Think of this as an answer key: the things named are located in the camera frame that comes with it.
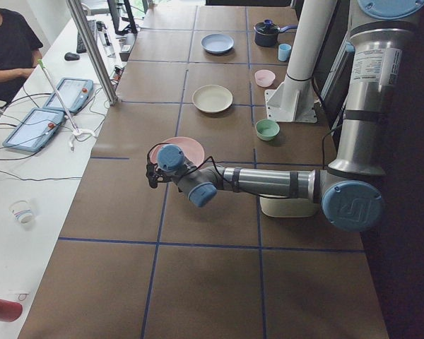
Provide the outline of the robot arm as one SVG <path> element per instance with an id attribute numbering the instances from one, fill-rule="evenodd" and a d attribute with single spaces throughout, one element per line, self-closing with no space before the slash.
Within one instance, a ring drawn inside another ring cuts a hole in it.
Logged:
<path id="1" fill-rule="evenodd" d="M 418 26 L 424 1 L 351 1 L 348 41 L 353 64 L 336 158 L 323 170 L 273 171 L 195 165 L 171 143 L 152 148 L 146 165 L 151 187 L 172 182 L 196 206 L 218 191 L 245 192 L 267 199 L 307 199 L 318 203 L 335 227 L 362 232 L 376 225 L 384 199 L 374 181 L 387 113 L 402 51 Z"/>

